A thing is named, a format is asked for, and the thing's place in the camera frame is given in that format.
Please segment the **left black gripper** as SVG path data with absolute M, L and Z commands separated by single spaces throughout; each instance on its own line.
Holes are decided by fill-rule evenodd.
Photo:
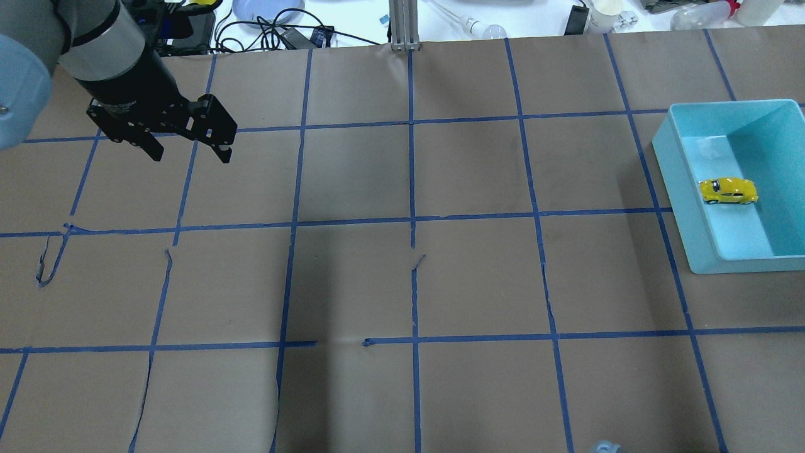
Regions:
M 127 142 L 160 162 L 164 146 L 153 133 L 175 133 L 209 146 L 221 163 L 230 163 L 238 131 L 230 112 L 213 94 L 187 100 L 149 46 L 122 74 L 95 81 L 78 77 L 77 82 L 92 96 L 87 115 L 110 140 Z

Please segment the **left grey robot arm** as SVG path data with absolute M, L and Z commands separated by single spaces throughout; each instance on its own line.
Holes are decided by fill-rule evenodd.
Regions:
M 61 66 L 91 95 L 86 114 L 112 142 L 159 162 L 155 134 L 172 133 L 230 162 L 236 121 L 212 94 L 181 94 L 121 1 L 3 1 L 1 12 L 2 149 L 29 137 Z

